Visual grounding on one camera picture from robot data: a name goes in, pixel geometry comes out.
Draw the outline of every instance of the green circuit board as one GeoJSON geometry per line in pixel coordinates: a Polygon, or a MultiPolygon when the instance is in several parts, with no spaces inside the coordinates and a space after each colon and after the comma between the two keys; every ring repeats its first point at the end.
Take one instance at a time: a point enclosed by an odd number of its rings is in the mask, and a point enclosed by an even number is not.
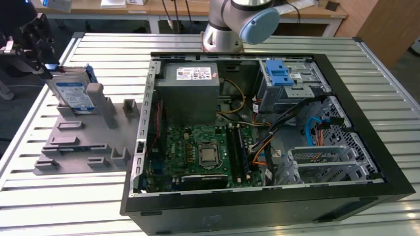
{"type": "MultiPolygon", "coordinates": [[[[174,191],[171,181],[175,176],[192,174],[223,174],[228,176],[228,188],[262,186],[260,172],[250,172],[251,179],[238,182],[231,175],[231,162],[227,147],[226,126],[170,127],[167,136],[167,152],[163,163],[152,163],[163,169],[151,176],[154,190],[174,191]],[[203,145],[218,146],[219,162],[212,167],[204,167],[199,161],[199,148],[203,145]]],[[[252,144],[252,131],[242,127],[247,146],[252,144]]]]}

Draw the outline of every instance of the ram slot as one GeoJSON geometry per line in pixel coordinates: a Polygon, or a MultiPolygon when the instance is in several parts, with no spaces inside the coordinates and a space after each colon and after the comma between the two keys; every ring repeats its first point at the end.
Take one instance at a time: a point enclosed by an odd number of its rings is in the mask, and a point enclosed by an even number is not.
{"type": "Polygon", "coordinates": [[[243,176],[246,177],[246,179],[251,179],[251,176],[250,176],[250,166],[248,166],[248,156],[247,156],[247,149],[246,149],[246,141],[244,141],[244,138],[243,138],[243,132],[242,132],[242,129],[238,128],[238,137],[239,137],[239,144],[240,144],[240,156],[242,156],[242,161],[243,161],[243,164],[242,164],[242,167],[243,167],[243,176]]]}
{"type": "Polygon", "coordinates": [[[247,175],[244,173],[244,162],[243,162],[243,150],[240,144],[239,128],[227,127],[227,141],[228,141],[228,152],[230,152],[230,162],[231,162],[231,173],[232,179],[240,183],[247,175]]]}

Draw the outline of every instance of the cpu socket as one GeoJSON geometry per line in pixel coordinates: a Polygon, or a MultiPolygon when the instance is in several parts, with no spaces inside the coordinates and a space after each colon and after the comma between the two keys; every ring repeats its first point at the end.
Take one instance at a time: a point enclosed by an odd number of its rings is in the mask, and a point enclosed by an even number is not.
{"type": "Polygon", "coordinates": [[[199,165],[212,169],[219,165],[219,146],[216,142],[199,143],[199,165]]]}

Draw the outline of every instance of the sticker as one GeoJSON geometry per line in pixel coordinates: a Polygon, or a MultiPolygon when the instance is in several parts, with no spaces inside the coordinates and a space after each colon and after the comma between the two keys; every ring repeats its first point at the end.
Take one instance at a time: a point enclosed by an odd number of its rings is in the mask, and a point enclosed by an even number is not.
{"type": "Polygon", "coordinates": [[[94,110],[94,103],[86,94],[83,83],[56,83],[62,97],[74,110],[83,112],[94,110]]]}
{"type": "Polygon", "coordinates": [[[302,79],[300,73],[290,74],[290,76],[291,76],[292,79],[302,79]]]}
{"type": "Polygon", "coordinates": [[[270,180],[274,177],[274,174],[271,173],[268,169],[266,169],[266,176],[270,178],[270,180]]]}
{"type": "Polygon", "coordinates": [[[60,148],[59,151],[75,151],[72,148],[60,148]]]}
{"type": "Polygon", "coordinates": [[[211,80],[211,68],[180,67],[176,69],[176,80],[211,80]]]}
{"type": "Polygon", "coordinates": [[[258,109],[259,109],[258,104],[252,104],[252,110],[255,113],[258,113],[258,109]]]}
{"type": "Polygon", "coordinates": [[[128,11],[128,13],[146,14],[146,11],[128,11]]]}

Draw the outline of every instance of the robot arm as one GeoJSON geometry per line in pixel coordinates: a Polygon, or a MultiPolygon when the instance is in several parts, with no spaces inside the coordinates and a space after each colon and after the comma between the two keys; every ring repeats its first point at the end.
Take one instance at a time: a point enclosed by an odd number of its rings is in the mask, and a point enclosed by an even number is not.
{"type": "Polygon", "coordinates": [[[243,41],[262,43],[275,32],[280,15],[274,0],[212,0],[203,36],[208,52],[239,52],[243,41]]]}
{"type": "Polygon", "coordinates": [[[20,72],[51,79],[46,64],[59,64],[54,55],[50,23],[30,0],[4,0],[0,9],[0,63],[20,72]]]}

